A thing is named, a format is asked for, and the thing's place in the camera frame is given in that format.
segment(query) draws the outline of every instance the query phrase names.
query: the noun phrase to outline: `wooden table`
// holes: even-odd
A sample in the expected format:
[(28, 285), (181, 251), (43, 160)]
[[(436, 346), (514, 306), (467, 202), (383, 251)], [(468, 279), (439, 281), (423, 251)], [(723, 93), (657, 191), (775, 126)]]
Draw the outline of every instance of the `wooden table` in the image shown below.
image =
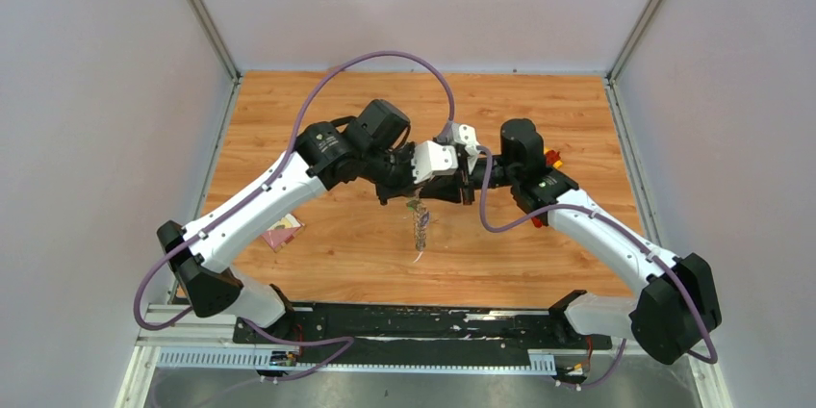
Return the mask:
[[(206, 212), (278, 158), (297, 110), (323, 74), (246, 75)], [(640, 232), (599, 77), (450, 74), (447, 79), (456, 95), (457, 122), (474, 126), (482, 144), (498, 153), (501, 123), (532, 119), (545, 145), (561, 152), (561, 170)], [(414, 141), (437, 134), (447, 115), (444, 92), (430, 74), (345, 72), (323, 90), (304, 124), (357, 115), (373, 98), (391, 101), (411, 118)], [(382, 207), (373, 185), (362, 179), (294, 211), (306, 228), (280, 252), (256, 240), (235, 264), (279, 286), (292, 300), (547, 307), (574, 289), (629, 295), (611, 270), (552, 229), (528, 223), (493, 234), (482, 228), (475, 205), (426, 204), (431, 211), (427, 248), (415, 264), (404, 200)], [(491, 191), (487, 206), (494, 225), (522, 215), (507, 189)]]

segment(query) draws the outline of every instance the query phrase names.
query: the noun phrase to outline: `robotic arm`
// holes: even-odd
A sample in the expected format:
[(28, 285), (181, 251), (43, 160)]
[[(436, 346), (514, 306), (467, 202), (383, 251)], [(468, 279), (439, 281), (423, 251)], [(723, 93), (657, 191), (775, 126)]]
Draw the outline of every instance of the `robotic arm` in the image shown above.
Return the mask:
[[(191, 237), (198, 241), (170, 260), (170, 267), (199, 317), (228, 313), (273, 326), (291, 306), (274, 286), (242, 274), (232, 262), (253, 240), (301, 204), (340, 183), (364, 178), (376, 187), (381, 204), (412, 196), (472, 204), (475, 190), (510, 187), (526, 214), (550, 205), (575, 205), (590, 214), (553, 209), (536, 226), (548, 225), (580, 242), (620, 276), (637, 300), (573, 292), (550, 312), (562, 316), (580, 335), (636, 339), (656, 360), (671, 364), (700, 338), (691, 312), (676, 286), (655, 264), (659, 258), (680, 278), (694, 299), (706, 329), (721, 321), (708, 264), (696, 254), (681, 259), (644, 240), (606, 213), (566, 174), (547, 166), (544, 143), (528, 119), (502, 125), (501, 154), (489, 166), (479, 157), (475, 130), (452, 124), (442, 136), (421, 144), (407, 141), (409, 119), (385, 100), (374, 100), (359, 116), (311, 124), (297, 137), (294, 153), (279, 177), (269, 174), (283, 156), (254, 182), (211, 213), (181, 226), (169, 221), (158, 230), (165, 252)], [(394, 143), (405, 137), (402, 143)], [(239, 203), (256, 191), (245, 205)], [(216, 230), (204, 227), (225, 217)], [(621, 225), (613, 229), (606, 219)], [(632, 240), (651, 249), (645, 255)]]

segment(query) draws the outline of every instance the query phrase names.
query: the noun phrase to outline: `wooden tabletop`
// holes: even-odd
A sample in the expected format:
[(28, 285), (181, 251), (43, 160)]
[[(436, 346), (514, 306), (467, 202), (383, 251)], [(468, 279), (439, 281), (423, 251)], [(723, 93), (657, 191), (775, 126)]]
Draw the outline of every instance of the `wooden tabletop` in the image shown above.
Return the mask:
[[(286, 146), (292, 123), (321, 72), (250, 72), (244, 80), (205, 212), (251, 182)], [(456, 121), (475, 127), (498, 153), (499, 126), (528, 117), (562, 171), (613, 216), (640, 224), (601, 79), (591, 76), (450, 74)], [(411, 140), (429, 140), (447, 115), (445, 94), (426, 73), (345, 72), (319, 95), (304, 124), (357, 115), (384, 98), (411, 118)], [(340, 184), (294, 214), (306, 227), (273, 252), (256, 240), (235, 265), (292, 300), (547, 307), (574, 289), (629, 295), (604, 264), (550, 228), (523, 224), (502, 234), (479, 222), (477, 205), (426, 201), (427, 248), (417, 262), (411, 213), (401, 199), (380, 206), (373, 184)], [(488, 219), (522, 216), (509, 190), (488, 195)]]

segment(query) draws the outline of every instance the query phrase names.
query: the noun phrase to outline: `gray floor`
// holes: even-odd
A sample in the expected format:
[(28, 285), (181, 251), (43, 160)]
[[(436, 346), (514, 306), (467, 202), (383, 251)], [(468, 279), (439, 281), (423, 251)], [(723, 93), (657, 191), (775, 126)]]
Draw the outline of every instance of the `gray floor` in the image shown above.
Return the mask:
[[(610, 358), (593, 358), (593, 373)], [(236, 383), (257, 379), (248, 370), (162, 369), (154, 378), (154, 399), (162, 408), (198, 406)], [(152, 407), (148, 398), (146, 407)], [(626, 356), (604, 385), (580, 393), (555, 388), (537, 376), (465, 376), (324, 372), (299, 381), (250, 383), (213, 399), (206, 408), (407, 408), (407, 407), (701, 407), (686, 359), (665, 367), (646, 356)]]

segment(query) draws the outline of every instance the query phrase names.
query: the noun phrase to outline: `white wall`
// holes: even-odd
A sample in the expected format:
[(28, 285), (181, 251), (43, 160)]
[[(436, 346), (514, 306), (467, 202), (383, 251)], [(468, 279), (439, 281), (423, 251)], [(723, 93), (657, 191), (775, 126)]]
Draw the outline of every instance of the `white wall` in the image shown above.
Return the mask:
[(813, 406), (814, 0), (667, 0), (620, 86), (664, 242), (714, 269), (739, 408)]
[[(460, 71), (610, 68), (647, 0), (204, 0), (242, 69), (325, 69), (385, 48)], [(390, 59), (366, 68), (402, 69)]]
[(112, 406), (155, 229), (191, 215), (228, 82), (186, 0), (0, 9), (0, 404)]

